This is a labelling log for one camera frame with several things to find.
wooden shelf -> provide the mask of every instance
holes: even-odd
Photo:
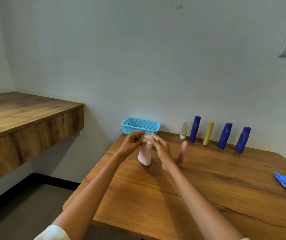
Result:
[[[0,178],[84,127],[84,104],[0,94]]]

floor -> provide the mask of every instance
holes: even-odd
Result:
[[[0,209],[0,239],[34,239],[61,213],[72,190],[46,184],[32,185]],[[84,240],[140,240],[111,226],[91,225]]]

white bottle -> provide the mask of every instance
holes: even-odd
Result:
[[[146,144],[141,146],[140,152],[138,153],[138,160],[145,166],[151,164],[151,154],[153,149],[151,137],[151,135],[143,135],[143,140],[146,140]]]

table surface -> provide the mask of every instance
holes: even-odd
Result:
[[[83,106],[19,92],[0,93],[0,137]]]
[[[183,140],[162,132],[177,157]],[[115,141],[63,209],[95,177],[120,147],[124,134]],[[183,173],[217,208],[251,240],[286,239],[286,190],[274,172],[286,175],[286,159],[273,152],[245,148],[243,154],[233,145],[225,150],[210,141],[188,140]],[[162,169],[157,153],[150,166],[141,164],[137,149],[125,160],[97,210],[95,222],[158,239],[203,239],[178,192],[174,181]]]

blue basket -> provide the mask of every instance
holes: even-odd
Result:
[[[161,123],[129,117],[121,125],[125,135],[140,131],[146,131],[146,134],[150,135],[151,133],[156,134],[159,131]]]

